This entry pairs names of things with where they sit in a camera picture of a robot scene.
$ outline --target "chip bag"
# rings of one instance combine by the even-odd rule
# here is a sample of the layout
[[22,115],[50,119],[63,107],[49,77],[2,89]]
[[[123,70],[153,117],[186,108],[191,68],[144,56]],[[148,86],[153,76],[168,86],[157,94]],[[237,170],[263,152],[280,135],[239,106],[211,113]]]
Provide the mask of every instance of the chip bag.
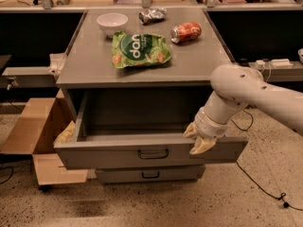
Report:
[[112,45],[112,62],[115,68],[151,66],[170,60],[166,40],[157,34],[126,34],[116,32]]

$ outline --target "red soda can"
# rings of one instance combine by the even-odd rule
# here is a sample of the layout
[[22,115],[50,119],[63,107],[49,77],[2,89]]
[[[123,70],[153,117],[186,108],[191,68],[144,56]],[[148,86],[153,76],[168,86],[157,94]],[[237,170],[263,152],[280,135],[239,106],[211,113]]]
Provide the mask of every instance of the red soda can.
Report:
[[202,28],[199,23],[183,23],[171,29],[170,38],[175,44],[194,41],[201,35],[201,32]]

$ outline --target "floor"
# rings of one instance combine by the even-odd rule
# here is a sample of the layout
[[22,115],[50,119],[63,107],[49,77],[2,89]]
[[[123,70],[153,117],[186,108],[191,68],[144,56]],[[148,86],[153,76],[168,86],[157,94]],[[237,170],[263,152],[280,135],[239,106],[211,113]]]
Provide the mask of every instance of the floor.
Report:
[[[238,163],[266,191],[303,208],[302,137],[257,109],[248,132],[230,123],[228,135],[247,135]],[[18,118],[0,108],[0,147]],[[233,118],[247,127],[251,118]],[[207,165],[197,182],[88,183],[52,185],[39,190],[30,160],[6,163],[12,177],[0,184],[0,226],[303,226],[303,212],[284,208],[260,190],[236,164]],[[0,182],[10,172],[0,170]]]

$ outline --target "drawer handle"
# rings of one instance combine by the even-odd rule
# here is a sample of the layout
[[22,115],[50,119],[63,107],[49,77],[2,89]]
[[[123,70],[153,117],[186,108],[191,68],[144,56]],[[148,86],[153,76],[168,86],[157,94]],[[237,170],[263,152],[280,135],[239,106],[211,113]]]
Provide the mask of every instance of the drawer handle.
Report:
[[159,154],[159,151],[146,151],[142,152],[141,150],[138,151],[138,157],[143,160],[150,160],[150,159],[165,159],[169,156],[169,150],[166,148],[164,154]]
[[144,173],[142,172],[142,178],[144,179],[156,179],[160,177],[160,172],[157,171],[156,173]]

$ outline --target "cardboard box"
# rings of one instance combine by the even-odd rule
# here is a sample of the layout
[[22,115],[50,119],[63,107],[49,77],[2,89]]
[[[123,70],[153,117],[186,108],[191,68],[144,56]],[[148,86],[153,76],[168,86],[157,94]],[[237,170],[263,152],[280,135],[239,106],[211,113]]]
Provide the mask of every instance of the cardboard box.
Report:
[[31,154],[39,185],[86,182],[89,170],[66,170],[53,148],[54,140],[72,120],[68,112],[62,95],[31,98],[0,153]]

